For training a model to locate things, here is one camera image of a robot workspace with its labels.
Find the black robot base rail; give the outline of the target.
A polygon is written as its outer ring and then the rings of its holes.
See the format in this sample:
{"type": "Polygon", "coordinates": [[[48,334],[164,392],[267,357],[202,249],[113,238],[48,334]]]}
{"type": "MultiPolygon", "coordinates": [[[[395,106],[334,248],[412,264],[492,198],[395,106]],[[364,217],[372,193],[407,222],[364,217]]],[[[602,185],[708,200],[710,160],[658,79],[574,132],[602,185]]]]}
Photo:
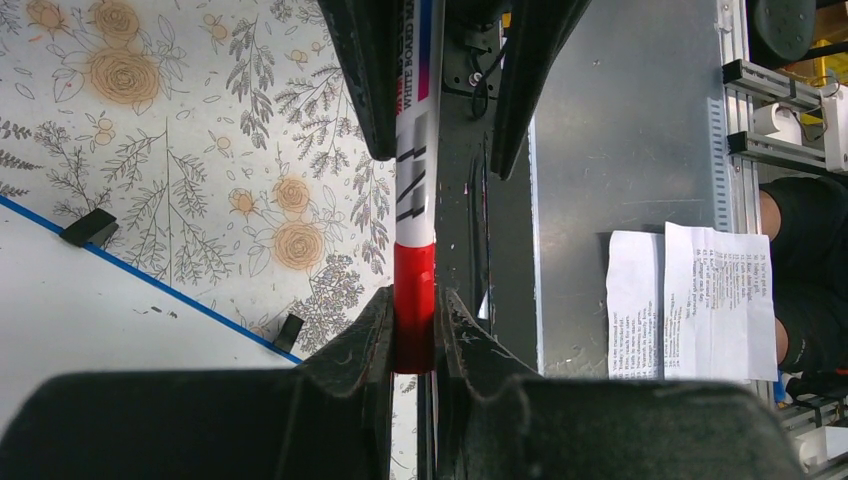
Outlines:
{"type": "Polygon", "coordinates": [[[435,368],[418,387],[423,479],[465,476],[469,415],[513,370],[536,370],[532,165],[494,171],[501,1],[449,1],[441,45],[435,195],[435,368]]]}

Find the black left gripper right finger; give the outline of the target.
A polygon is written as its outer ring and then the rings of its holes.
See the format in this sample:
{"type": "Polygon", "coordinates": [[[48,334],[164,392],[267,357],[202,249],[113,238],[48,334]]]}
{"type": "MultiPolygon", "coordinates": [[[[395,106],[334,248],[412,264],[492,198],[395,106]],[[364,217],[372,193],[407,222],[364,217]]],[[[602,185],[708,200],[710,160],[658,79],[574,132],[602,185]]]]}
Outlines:
{"type": "Polygon", "coordinates": [[[546,378],[437,300],[438,479],[800,479],[780,423],[741,387],[546,378]]]}

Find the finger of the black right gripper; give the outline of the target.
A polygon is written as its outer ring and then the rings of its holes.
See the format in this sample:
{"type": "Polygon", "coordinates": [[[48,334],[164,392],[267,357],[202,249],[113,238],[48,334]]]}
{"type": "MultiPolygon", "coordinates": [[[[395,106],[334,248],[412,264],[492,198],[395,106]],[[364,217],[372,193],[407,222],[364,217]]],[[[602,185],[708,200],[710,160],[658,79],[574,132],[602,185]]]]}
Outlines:
{"type": "Polygon", "coordinates": [[[551,68],[590,0],[511,3],[511,26],[493,123],[491,171],[511,177],[551,68]]]}
{"type": "Polygon", "coordinates": [[[394,157],[399,3],[319,0],[370,156],[394,157]]]}

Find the white red whiteboard marker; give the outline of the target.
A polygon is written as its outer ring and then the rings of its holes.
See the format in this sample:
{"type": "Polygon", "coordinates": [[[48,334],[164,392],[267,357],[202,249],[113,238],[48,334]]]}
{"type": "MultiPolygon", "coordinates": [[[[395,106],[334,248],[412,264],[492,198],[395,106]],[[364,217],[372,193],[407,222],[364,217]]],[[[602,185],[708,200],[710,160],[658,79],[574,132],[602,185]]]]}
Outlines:
{"type": "Polygon", "coordinates": [[[395,245],[435,245],[444,14],[443,1],[399,3],[395,245]]]}

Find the blue framed whiteboard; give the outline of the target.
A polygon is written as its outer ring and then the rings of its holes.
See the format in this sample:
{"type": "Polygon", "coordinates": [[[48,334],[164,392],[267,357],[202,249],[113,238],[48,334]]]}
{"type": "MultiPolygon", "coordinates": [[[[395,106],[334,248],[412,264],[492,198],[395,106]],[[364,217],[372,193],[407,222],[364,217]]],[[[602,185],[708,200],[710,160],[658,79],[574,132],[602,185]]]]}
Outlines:
{"type": "Polygon", "coordinates": [[[87,371],[292,368],[299,359],[1,200],[1,424],[47,380],[87,371]]]}

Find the red marker cap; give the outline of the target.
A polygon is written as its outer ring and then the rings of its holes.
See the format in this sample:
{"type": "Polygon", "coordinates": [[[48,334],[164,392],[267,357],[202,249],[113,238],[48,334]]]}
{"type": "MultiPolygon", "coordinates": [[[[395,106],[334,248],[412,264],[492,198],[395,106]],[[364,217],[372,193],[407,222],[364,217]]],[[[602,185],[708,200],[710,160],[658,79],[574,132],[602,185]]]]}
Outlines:
{"type": "Polygon", "coordinates": [[[394,250],[394,371],[426,374],[434,365],[435,245],[394,250]]]}

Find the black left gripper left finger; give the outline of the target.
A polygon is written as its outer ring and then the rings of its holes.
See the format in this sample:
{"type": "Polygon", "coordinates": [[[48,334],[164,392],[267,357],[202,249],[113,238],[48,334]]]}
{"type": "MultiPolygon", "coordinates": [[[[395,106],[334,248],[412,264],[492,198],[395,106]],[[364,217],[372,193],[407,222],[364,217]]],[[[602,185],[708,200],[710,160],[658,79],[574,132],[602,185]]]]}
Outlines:
{"type": "Polygon", "coordinates": [[[289,369],[86,372],[43,383],[1,440],[5,479],[385,479],[393,291],[289,369]]]}

